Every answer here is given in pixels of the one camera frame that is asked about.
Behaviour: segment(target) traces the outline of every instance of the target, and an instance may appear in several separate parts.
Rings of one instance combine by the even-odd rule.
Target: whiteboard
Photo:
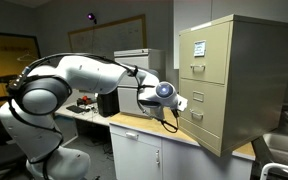
[[[71,51],[114,59],[114,51],[146,48],[145,15],[68,32]]]

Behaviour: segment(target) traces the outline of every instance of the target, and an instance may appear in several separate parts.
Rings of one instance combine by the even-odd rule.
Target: wooden tabletop
[[[164,109],[165,119],[176,125],[176,119],[174,118],[172,112],[168,109]],[[194,139],[184,134],[181,130],[176,133],[168,132],[159,121],[155,119],[148,119],[143,117],[130,116],[123,113],[118,113],[109,118],[110,124],[120,125],[127,128],[132,128],[142,132],[158,135],[164,138],[173,139],[192,145],[200,146]],[[255,153],[251,143],[247,143],[244,146],[236,149],[233,155],[255,160]]]

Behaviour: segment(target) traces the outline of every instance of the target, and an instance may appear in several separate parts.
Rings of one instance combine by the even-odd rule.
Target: beige filing cabinet
[[[180,32],[180,129],[222,156],[278,126],[288,24],[226,16]]]
[[[115,61],[152,69],[158,73],[160,81],[165,81],[165,52],[157,49],[134,49],[115,51]],[[134,77],[124,76],[117,88],[120,112],[147,117],[137,105],[137,82]]]

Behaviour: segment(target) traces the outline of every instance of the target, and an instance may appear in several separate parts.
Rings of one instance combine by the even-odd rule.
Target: ceiling
[[[30,7],[30,8],[36,8],[40,5],[43,5],[51,0],[4,0],[7,2],[11,2],[14,4]]]

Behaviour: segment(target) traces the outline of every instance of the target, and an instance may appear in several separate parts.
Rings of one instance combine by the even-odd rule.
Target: office chair
[[[4,174],[6,177],[19,170],[29,179],[32,179],[32,175],[26,170],[26,155],[17,144],[7,142],[10,140],[12,138],[0,120],[0,171],[9,170]]]

